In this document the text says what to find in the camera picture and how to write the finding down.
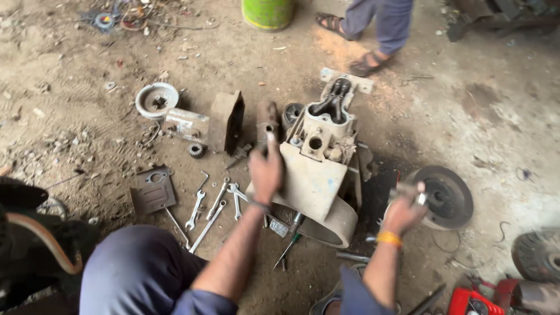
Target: green container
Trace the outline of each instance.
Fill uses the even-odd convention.
[[[242,0],[243,19],[265,31],[288,26],[293,18],[293,0]]]

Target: hand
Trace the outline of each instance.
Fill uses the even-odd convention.
[[[412,203],[416,195],[423,192],[425,188],[424,183],[418,183],[416,187],[397,186],[397,190],[403,192],[403,195],[395,199],[387,210],[381,230],[402,236],[409,228],[422,221],[428,207],[412,205]]]
[[[260,150],[253,150],[249,157],[251,180],[255,187],[253,199],[268,205],[282,183],[282,158],[274,134],[267,132],[268,158]]]

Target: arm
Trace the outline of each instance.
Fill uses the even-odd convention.
[[[282,179],[281,157],[274,136],[268,135],[268,159],[259,151],[251,152],[249,169],[255,187],[253,200],[270,205]],[[218,256],[194,280],[191,288],[215,293],[235,303],[249,277],[250,266],[263,224],[264,211],[250,205]]]
[[[406,230],[420,222],[426,214],[426,207],[411,206],[414,195],[424,190],[419,184],[418,190],[397,198],[389,207],[380,232],[391,232],[401,238]],[[395,286],[399,259],[399,246],[389,242],[379,242],[370,263],[363,275],[363,283],[377,301],[386,308],[395,306]]]

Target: spanner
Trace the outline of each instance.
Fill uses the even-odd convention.
[[[204,196],[206,196],[205,192],[202,192],[200,190],[197,192],[197,203],[194,204],[193,214],[190,215],[190,220],[185,224],[185,228],[190,227],[189,231],[192,231],[194,229],[194,220],[197,218],[197,210]]]
[[[239,194],[235,192],[235,191],[239,191],[237,183],[230,184],[227,191],[234,194],[234,201],[235,201],[234,219],[235,221],[239,221],[239,218],[242,216],[242,214],[241,214],[241,207],[239,206]]]
[[[216,201],[214,201],[214,205],[212,206],[212,208],[210,208],[210,211],[206,216],[206,220],[210,220],[214,215],[214,212],[216,211],[216,208],[218,207],[220,200],[222,200],[223,194],[226,193],[227,184],[230,182],[230,180],[231,179],[229,177],[224,177],[223,185],[222,188],[220,189],[220,193],[218,194],[218,198],[216,198]]]
[[[214,214],[214,216],[212,217],[212,219],[210,220],[210,222],[208,222],[208,224],[206,225],[206,227],[204,228],[204,230],[202,231],[202,233],[200,234],[200,236],[197,238],[197,241],[194,242],[193,246],[189,249],[189,252],[191,254],[194,253],[194,251],[197,250],[198,245],[200,244],[200,242],[202,241],[202,239],[204,238],[204,236],[206,236],[206,233],[208,233],[208,230],[210,229],[210,227],[212,226],[212,224],[214,223],[214,221],[216,221],[216,219],[218,218],[218,215],[220,214],[220,212],[222,212],[223,207],[226,205],[226,201],[222,200],[220,202],[220,206],[218,207],[218,210],[216,211],[216,214]]]

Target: person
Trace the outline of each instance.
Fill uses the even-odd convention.
[[[117,230],[97,246],[86,264],[80,315],[235,314],[263,214],[282,182],[278,144],[273,136],[267,142],[268,157],[254,151],[249,160],[253,202],[213,261],[182,249],[171,233],[155,226]],[[425,211],[410,202],[409,197],[393,202],[370,263],[365,268],[342,267],[342,282],[310,314],[394,313],[400,237]]]
[[[376,16],[379,48],[364,54],[350,65],[355,76],[367,77],[380,70],[404,46],[410,37],[412,0],[354,0],[346,9],[346,18],[318,13],[315,21],[348,41],[357,40]]]

